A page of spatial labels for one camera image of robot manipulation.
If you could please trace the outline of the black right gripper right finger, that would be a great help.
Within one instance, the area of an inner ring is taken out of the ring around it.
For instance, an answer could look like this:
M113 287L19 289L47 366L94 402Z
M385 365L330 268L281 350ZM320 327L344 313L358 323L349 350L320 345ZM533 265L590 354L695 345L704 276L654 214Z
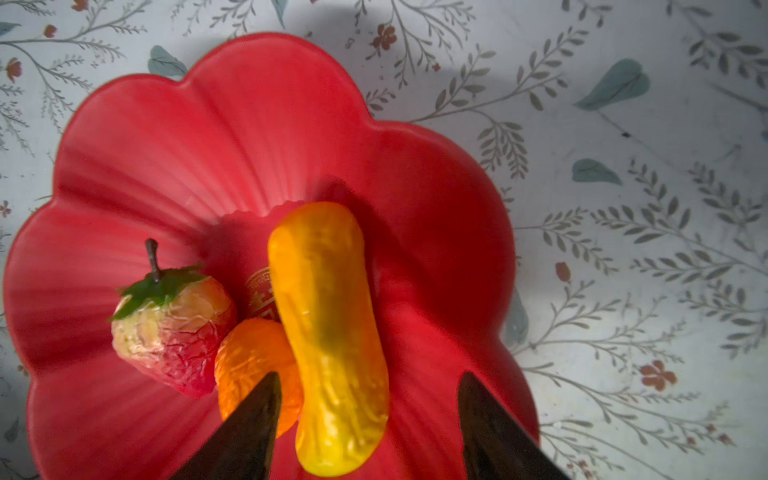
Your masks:
M460 379L458 411L469 479L568 479L471 372Z

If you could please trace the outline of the red fake strawberry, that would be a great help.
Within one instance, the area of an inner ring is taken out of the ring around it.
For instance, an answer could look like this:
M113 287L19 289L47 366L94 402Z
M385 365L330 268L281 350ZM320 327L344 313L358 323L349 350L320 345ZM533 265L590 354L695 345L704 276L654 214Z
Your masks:
M120 291L109 318L116 354L141 373L190 397L215 388L221 342L237 325L235 301L199 265L159 267L158 242L145 241L150 272Z

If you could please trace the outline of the yellow fake corn cob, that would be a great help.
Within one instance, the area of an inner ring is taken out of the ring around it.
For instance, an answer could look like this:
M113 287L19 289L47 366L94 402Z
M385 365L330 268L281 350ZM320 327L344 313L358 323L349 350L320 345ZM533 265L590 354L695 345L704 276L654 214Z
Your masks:
M267 251L304 393L298 461L318 477L352 473L372 457L390 418L361 228L343 205L307 203L280 221Z

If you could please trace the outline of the small orange fake tangerine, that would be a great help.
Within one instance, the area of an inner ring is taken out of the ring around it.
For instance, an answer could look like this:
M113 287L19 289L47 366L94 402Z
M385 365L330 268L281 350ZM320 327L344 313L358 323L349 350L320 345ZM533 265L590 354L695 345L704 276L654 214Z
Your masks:
M251 391L271 372L279 375L281 407L277 435L297 422L304 395L298 366L280 323L250 318L222 341L215 360L218 404L223 420L234 413Z

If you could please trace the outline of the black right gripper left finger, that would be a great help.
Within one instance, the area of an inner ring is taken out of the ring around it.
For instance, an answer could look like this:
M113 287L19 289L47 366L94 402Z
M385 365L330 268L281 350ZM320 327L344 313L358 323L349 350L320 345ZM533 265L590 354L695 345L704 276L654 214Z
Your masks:
M172 477L176 480L267 479L281 400L279 375L271 372Z

